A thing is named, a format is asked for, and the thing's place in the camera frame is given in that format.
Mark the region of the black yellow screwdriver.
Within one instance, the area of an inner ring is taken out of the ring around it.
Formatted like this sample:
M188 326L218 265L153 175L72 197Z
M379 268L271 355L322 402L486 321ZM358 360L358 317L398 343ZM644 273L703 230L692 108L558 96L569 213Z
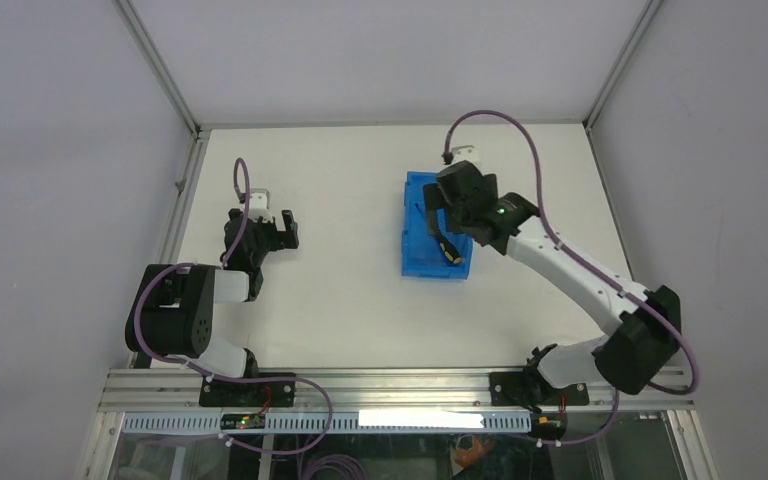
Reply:
M425 206L421 206L419 203L415 203L414 206L417 209L417 211L423 216L428 235L435 240L437 246L439 247L439 250L441 251L443 256L446 258L447 262L451 265L461 264L463 261L463 258L459 250L443 234L440 228L437 210L427 209Z

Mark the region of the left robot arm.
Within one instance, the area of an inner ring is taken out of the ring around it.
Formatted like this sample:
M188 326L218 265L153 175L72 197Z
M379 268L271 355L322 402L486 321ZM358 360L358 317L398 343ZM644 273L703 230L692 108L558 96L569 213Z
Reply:
M213 311L218 303L255 301L264 283L267 255L299 247L293 213L283 210L281 218L283 229L267 210L245 220L242 210L231 209L224 242L234 250L223 267L148 265L126 320L127 348L189 367L209 380L258 377L255 354L213 330Z

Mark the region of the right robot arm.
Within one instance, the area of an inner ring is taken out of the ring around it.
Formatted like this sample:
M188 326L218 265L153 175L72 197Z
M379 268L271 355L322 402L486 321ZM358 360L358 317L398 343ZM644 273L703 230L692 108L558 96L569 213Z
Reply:
M596 338L533 350L524 368L531 400L598 380L636 395L678 351L681 311L674 291L648 289L572 251L536 205L517 193L499 194L495 175L460 161L424 185L422 194L430 232L438 232L437 218L444 216L447 231L529 267L599 327Z

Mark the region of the blue plastic bin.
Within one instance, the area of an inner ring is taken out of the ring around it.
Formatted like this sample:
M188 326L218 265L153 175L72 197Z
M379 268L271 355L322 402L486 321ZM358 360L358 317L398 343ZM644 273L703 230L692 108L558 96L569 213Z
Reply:
M435 173L407 172L404 186L401 274L403 277L466 280L471 269L473 240L468 236L448 232L444 210L440 209L438 211L440 228L463 258L459 265L449 264L435 240L428 235L425 220L414 206L415 203L423 206L422 187L428 183L435 183Z

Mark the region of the orange object under table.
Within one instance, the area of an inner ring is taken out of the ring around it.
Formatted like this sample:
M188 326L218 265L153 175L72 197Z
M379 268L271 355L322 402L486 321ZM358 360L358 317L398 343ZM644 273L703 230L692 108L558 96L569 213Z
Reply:
M455 465L466 468L483 458L494 449L491 439L478 435L459 436L452 446L452 461Z

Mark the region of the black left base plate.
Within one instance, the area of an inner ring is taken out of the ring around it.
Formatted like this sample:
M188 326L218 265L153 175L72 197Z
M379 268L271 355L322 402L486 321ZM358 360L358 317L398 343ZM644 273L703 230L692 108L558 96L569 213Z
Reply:
M198 405L203 408L249 408L264 405L292 407L295 401L296 375L291 372L268 373L257 383L212 380L202 382Z

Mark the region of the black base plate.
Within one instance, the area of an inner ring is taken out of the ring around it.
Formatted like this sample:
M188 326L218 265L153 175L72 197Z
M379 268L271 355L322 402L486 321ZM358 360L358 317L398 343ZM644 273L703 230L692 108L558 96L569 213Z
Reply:
M589 392L584 384L559 389L524 370L492 371L488 374L488 382L493 406L542 408L586 406L590 403Z
M257 383L212 380L202 382L198 405L203 408L249 408L264 405L292 407L295 401L296 375L291 372L268 373Z

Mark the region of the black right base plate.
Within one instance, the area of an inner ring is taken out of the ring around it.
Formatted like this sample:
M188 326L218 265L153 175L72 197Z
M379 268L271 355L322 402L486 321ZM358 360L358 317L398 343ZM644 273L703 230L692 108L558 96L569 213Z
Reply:
M488 374L488 382L493 406L542 408L586 406L590 403L589 392L584 384L559 389L524 370L492 371Z

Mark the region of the aluminium mounting rail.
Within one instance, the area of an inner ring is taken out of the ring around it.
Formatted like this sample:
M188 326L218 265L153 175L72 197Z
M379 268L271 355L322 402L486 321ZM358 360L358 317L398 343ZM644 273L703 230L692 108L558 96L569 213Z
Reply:
M362 409L502 410L493 406L488 374L517 367L484 368L291 368L297 377L292 407L272 412L337 412ZM177 412L249 408L203 408L198 405L202 377L174 368L117 369L109 372L98 409L101 412Z

